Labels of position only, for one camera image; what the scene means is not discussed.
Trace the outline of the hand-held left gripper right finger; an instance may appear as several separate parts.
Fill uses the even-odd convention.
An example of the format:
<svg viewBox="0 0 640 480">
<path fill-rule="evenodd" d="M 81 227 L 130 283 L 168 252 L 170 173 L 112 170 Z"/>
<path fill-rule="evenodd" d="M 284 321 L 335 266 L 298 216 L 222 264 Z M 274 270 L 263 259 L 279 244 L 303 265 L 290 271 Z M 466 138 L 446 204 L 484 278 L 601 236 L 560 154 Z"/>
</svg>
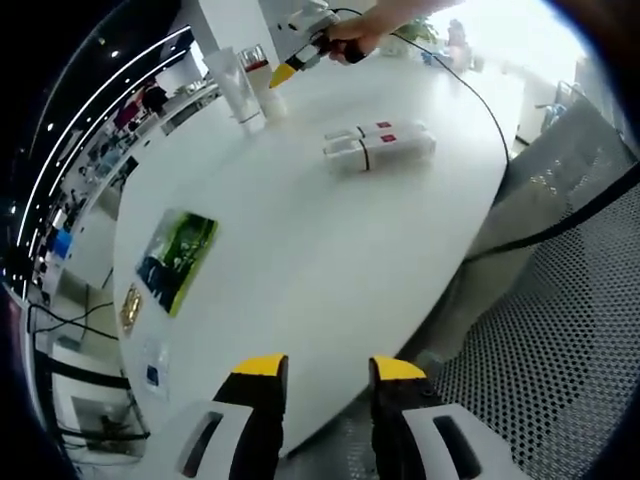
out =
<svg viewBox="0 0 640 480">
<path fill-rule="evenodd" d="M 507 442 L 466 408 L 444 403 L 419 367 L 369 360 L 371 444 L 381 479 L 513 479 Z"/>
</svg>

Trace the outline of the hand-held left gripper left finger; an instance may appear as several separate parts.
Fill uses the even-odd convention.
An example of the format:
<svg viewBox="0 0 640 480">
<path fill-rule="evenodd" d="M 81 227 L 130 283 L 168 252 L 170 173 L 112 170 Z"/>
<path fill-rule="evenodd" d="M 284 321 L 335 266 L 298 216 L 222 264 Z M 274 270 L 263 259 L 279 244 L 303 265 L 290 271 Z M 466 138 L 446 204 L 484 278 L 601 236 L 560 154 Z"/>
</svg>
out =
<svg viewBox="0 0 640 480">
<path fill-rule="evenodd" d="M 272 479 L 284 441 L 288 356 L 249 358 L 235 366 L 178 460 L 188 479 Z"/>
</svg>

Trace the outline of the person's right hand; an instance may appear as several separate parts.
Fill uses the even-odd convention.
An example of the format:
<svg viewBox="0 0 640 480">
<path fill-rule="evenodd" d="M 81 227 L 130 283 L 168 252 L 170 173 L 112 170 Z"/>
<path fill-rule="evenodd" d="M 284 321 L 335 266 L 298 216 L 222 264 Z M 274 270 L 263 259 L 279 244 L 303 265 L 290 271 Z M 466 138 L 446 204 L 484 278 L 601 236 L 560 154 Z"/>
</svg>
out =
<svg viewBox="0 0 640 480">
<path fill-rule="evenodd" d="M 340 21 L 327 29 L 327 36 L 333 44 L 331 56 L 341 57 L 346 44 L 354 40 L 365 55 L 371 53 L 379 40 L 397 28 L 394 19 L 377 10 L 370 10 L 361 16 Z"/>
</svg>

